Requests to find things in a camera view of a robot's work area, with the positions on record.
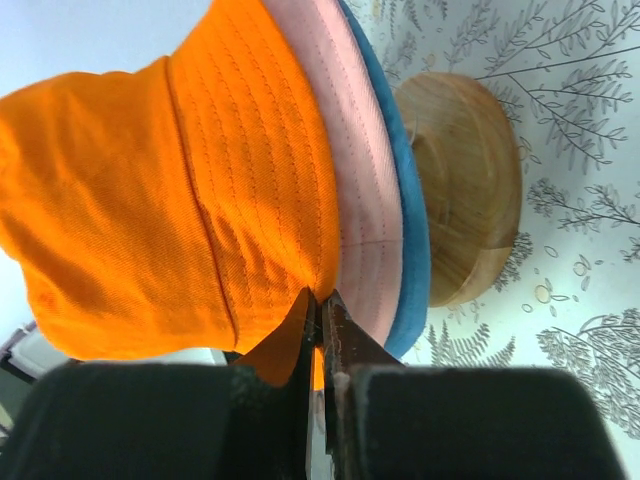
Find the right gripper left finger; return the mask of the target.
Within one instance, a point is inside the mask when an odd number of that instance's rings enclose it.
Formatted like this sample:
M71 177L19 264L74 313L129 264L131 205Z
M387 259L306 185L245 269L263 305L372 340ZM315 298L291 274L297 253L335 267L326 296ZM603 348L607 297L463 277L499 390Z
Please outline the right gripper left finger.
M305 479L316 301L227 366L76 363L38 380L5 479Z

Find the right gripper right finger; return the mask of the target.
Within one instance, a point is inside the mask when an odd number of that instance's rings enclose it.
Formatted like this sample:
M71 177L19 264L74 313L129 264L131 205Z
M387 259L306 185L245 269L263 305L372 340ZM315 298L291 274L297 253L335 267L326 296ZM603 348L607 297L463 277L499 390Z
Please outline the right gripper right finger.
M540 368L410 367L342 299L320 309L326 450L338 479L620 479L578 381Z

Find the pink hat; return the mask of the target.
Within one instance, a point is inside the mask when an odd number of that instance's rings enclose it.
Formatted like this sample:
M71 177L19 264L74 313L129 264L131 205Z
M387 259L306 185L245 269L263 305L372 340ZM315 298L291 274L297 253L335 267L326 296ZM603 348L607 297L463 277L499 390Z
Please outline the pink hat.
M323 115L340 222L337 290L384 344L401 288L403 226L390 140L355 35L336 1L269 1Z

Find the orange hat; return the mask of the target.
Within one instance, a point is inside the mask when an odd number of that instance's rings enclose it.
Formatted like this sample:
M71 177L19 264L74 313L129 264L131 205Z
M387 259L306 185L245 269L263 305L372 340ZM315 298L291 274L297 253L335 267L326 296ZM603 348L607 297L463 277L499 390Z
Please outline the orange hat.
M172 54L1 101L1 246L44 337L81 360L246 353L335 288L336 181L310 83L259 1Z

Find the wooden hat stand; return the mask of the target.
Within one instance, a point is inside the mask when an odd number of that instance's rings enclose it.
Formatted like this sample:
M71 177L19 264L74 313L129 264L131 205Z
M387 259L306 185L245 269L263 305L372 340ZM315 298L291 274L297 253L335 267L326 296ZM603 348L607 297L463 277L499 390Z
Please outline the wooden hat stand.
M468 76L417 74L394 98L425 198L429 304L472 301L497 279L518 233L523 180L513 128L497 98Z

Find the blue bucket hat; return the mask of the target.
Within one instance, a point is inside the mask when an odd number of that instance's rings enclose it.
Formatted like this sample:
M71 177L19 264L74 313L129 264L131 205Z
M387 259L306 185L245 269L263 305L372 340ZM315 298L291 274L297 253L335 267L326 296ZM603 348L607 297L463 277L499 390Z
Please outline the blue bucket hat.
M374 50L346 2L339 3L360 48L390 140L403 223L399 303L385 349L402 358L415 345L427 321L431 287L431 247L427 210L415 156L391 86Z

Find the floral table mat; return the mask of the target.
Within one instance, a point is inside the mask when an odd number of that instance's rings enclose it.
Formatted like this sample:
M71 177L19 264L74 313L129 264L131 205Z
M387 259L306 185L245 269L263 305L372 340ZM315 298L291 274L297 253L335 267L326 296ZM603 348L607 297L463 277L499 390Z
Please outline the floral table mat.
M434 309L412 363L548 363L639 436L639 5L354 1L387 79L450 72L498 99L523 175L491 289Z

